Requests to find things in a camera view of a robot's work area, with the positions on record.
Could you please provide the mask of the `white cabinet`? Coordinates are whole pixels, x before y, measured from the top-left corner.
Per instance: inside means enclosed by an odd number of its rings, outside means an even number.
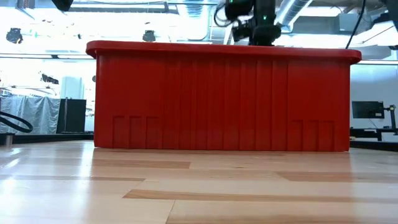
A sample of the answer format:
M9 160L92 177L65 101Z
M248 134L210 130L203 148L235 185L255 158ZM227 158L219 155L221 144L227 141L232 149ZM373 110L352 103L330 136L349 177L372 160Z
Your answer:
M65 76L60 82L60 97L71 99L83 99L84 83L80 77Z

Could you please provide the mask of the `silver ceiling air duct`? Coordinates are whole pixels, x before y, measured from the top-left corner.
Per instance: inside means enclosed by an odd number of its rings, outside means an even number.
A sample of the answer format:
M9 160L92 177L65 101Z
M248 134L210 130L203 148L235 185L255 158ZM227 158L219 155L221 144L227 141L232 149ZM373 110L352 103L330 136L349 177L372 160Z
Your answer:
M290 33L293 30L294 22L300 16L300 12L308 7L313 0L283 0L276 13L276 24L281 28L282 33Z

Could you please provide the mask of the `black cabinet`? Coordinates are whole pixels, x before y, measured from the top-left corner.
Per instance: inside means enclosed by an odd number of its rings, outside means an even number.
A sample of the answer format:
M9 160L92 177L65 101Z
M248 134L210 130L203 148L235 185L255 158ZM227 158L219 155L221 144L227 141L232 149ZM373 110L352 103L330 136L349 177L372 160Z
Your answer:
M60 100L57 134L84 133L86 100L65 98Z

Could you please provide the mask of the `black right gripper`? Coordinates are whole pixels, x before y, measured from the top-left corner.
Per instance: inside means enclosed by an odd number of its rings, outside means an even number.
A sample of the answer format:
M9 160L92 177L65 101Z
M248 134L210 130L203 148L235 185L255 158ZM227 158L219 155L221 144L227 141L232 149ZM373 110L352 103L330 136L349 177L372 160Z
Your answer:
M276 25L256 26L252 32L251 45L273 46L273 42L281 35L281 29Z

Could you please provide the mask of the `black computer monitor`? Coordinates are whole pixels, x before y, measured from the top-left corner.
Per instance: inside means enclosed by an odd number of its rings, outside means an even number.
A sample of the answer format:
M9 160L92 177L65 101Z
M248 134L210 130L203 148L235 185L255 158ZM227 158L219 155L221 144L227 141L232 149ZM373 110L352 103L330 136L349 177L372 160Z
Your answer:
M384 103L382 101L353 101L353 118L384 119Z

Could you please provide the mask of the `grey cloth cover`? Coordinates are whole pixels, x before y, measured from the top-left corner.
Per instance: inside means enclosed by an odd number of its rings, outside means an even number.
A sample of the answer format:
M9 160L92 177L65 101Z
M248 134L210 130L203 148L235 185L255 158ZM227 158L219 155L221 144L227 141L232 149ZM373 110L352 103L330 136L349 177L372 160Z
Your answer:
M28 121L30 134L55 134L61 99L49 97L13 96L0 98L0 111Z

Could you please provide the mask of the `dark ceiling fixture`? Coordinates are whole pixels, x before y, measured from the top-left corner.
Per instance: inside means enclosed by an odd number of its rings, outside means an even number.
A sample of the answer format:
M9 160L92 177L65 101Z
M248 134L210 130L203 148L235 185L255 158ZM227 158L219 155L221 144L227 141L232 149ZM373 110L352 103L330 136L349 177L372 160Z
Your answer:
M6 40L13 44L21 44L23 37L20 28L10 28L6 34Z

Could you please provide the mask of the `black desk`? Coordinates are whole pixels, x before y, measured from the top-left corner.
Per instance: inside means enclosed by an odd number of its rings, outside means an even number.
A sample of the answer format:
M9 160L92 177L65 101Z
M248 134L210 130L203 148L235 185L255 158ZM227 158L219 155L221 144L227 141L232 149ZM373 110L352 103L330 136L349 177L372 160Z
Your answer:
M393 133L398 136L398 128L350 128L350 136L354 138L375 138L382 141L383 133Z

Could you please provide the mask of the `black table frame rail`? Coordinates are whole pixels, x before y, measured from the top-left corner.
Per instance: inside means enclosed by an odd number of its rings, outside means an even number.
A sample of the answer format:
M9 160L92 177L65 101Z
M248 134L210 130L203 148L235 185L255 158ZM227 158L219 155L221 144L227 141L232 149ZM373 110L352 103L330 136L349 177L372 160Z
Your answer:
M93 140L94 135L91 133L83 134L14 134L0 133L0 146L10 146L12 144L28 144L41 142L58 142L58 141L79 141Z

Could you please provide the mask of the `red plastic bin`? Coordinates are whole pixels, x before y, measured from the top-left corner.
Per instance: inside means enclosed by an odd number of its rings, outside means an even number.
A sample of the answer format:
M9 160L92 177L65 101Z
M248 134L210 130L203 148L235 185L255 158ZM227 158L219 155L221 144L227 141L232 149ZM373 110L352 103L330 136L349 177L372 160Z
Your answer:
M96 40L101 148L342 152L357 50Z

